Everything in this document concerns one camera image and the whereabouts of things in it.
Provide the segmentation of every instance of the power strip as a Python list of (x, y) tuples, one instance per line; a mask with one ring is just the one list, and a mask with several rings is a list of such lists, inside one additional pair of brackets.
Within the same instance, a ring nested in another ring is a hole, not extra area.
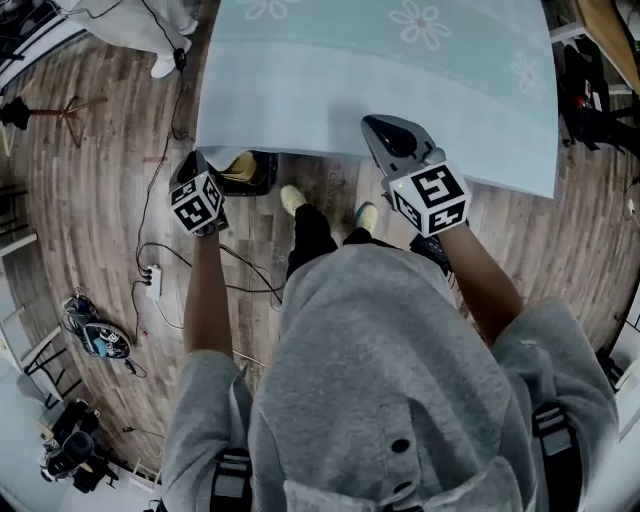
[(157, 265), (149, 265), (149, 285), (147, 286), (147, 297), (158, 302), (162, 293), (162, 269)]

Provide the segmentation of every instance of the wooden floor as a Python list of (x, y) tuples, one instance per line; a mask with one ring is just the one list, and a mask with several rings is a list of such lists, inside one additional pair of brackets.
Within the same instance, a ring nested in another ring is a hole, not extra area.
[[(195, 136), (216, 6), (204, 2), (203, 26), (189, 53), (187, 93), (178, 125), (190, 138), (171, 142), (143, 231), (144, 241), (165, 243), (189, 260), (193, 240), (170, 221), (165, 195), (172, 169)], [(76, 286), (86, 290), (107, 318), (134, 332), (136, 231), (180, 86), (175, 74), (152, 80), (152, 64), (149, 55), (86, 36), (41, 60), (7, 91), (9, 98), (21, 92), (32, 108), (60, 107), (74, 95), (108, 98), (107, 104), (82, 114), (79, 150), (55, 119), (33, 119), (26, 132), (16, 135), (8, 171), (30, 191), (27, 214), (39, 243), (9, 257), (7, 272), (16, 296), (27, 305), (23, 320), (32, 325), (34, 337), (59, 321), (59, 305)], [(471, 185), (471, 226), (489, 251), (528, 301), (550, 295), (566, 299), (594, 347), (612, 340), (618, 329), (614, 315), (625, 310), (638, 279), (640, 231), (623, 220), (622, 189), (639, 174), (640, 164), (633, 158), (574, 146), (561, 147), (555, 200)], [(411, 230), (380, 199), (380, 173), (371, 161), (285, 156), (279, 181), (300, 185), (327, 213), (337, 238), (350, 230), (354, 209), (371, 200), (381, 211), (380, 238), (400, 247), (411, 239)], [(639, 191), (640, 187), (632, 191), (636, 204)], [(228, 199), (226, 210), (231, 229), (224, 243), (267, 269), (274, 285), (283, 284), (292, 222), (279, 206), (278, 190), (257, 199)], [(181, 324), (189, 268), (158, 248), (146, 249), (142, 260), (163, 268), (161, 308), (171, 322)], [(264, 288), (242, 263), (226, 255), (223, 261), (228, 284)], [(60, 340), (70, 351), (69, 380), (73, 373), (84, 380), (76, 396), (100, 409), (102, 425), (112, 439), (127, 426), (166, 432), (183, 355), (181, 332), (164, 323), (142, 290), (135, 297), (140, 328), (133, 358), (148, 370), (147, 379), (129, 375), (121, 364), (89, 357), (66, 333)], [(229, 291), (229, 297), (236, 350), (268, 364), (278, 342), (277, 305), (268, 294)], [(263, 368), (249, 363), (249, 369), (255, 387)], [(150, 468), (160, 464), (162, 443), (155, 436), (124, 434), (113, 445), (130, 465), (138, 457)]]

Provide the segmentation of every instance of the black pants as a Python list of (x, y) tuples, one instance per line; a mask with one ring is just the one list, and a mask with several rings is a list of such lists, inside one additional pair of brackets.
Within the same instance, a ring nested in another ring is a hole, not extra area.
[[(364, 228), (357, 228), (351, 233), (344, 241), (344, 245), (347, 244), (375, 244), (395, 249), (392, 245), (373, 238)], [(289, 254), (287, 279), (305, 263), (336, 250), (338, 245), (331, 238), (327, 218), (314, 206), (302, 205), (296, 210), (295, 246)]]

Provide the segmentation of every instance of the yellow shoe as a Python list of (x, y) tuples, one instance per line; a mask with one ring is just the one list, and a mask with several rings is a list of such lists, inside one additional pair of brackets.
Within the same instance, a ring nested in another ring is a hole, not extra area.
[(356, 228), (366, 229), (373, 236), (378, 224), (378, 208), (373, 203), (364, 203), (356, 213)]
[(280, 189), (280, 201), (285, 211), (292, 217), (296, 216), (296, 210), (303, 204), (307, 204), (307, 200), (302, 195), (302, 192), (293, 185), (285, 185)]

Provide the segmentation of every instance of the person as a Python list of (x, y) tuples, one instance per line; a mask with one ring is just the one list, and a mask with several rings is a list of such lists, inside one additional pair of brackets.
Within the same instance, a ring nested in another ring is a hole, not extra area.
[(280, 343), (253, 405), (232, 360), (217, 235), (196, 241), (164, 450), (168, 510), (240, 510), (212, 500), (231, 492), (217, 487), (230, 477), (221, 454), (247, 446), (253, 510), (549, 510), (532, 425), (549, 402), (571, 420), (584, 497), (617, 412), (564, 303), (525, 308), (472, 231), (453, 227), (438, 237), (480, 336), (435, 264), (373, 238), (374, 205), (338, 249), (298, 189), (281, 197), (295, 246)]
[(176, 68), (174, 51), (183, 49), (187, 53), (192, 45), (187, 36), (198, 28), (197, 20), (191, 17), (182, 0), (56, 2), (62, 8), (60, 14), (79, 23), (104, 42), (157, 54), (151, 69), (153, 78), (171, 74)]

